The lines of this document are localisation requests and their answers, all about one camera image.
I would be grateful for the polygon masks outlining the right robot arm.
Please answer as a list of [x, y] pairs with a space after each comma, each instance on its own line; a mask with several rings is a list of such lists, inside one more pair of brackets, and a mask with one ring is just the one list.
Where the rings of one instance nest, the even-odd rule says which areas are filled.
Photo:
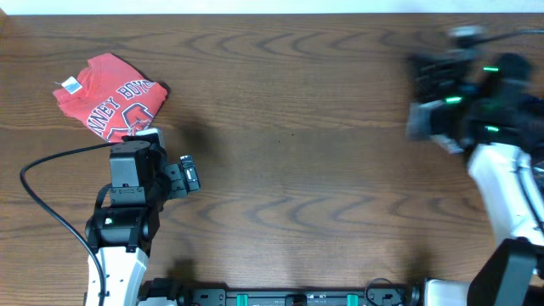
[[411, 139], [464, 157], [496, 239], [468, 282], [424, 282], [425, 305], [540, 305], [543, 302], [543, 102], [527, 94], [532, 64], [500, 54], [479, 82], [467, 80], [468, 50], [409, 59], [416, 102]]

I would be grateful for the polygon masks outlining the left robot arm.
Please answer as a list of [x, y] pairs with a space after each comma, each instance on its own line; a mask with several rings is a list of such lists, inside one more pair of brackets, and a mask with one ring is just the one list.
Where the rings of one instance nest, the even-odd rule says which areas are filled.
[[166, 201], [201, 188], [192, 156], [167, 161], [159, 141], [110, 149], [110, 205], [95, 204], [86, 225], [91, 249], [86, 305], [136, 305]]

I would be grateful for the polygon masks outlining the red folded t-shirt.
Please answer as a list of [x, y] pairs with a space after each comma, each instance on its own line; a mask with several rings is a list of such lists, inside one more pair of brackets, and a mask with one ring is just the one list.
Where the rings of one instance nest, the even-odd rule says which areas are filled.
[[114, 54], [88, 60], [76, 77], [53, 91], [61, 111], [107, 142], [150, 127], [167, 90]]

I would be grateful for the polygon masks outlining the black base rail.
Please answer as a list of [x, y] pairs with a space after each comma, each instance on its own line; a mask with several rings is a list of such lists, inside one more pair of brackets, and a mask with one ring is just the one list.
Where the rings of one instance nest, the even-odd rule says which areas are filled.
[[410, 306], [422, 304], [422, 288], [372, 280], [356, 288], [240, 289], [159, 279], [145, 282], [138, 305], [172, 306]]

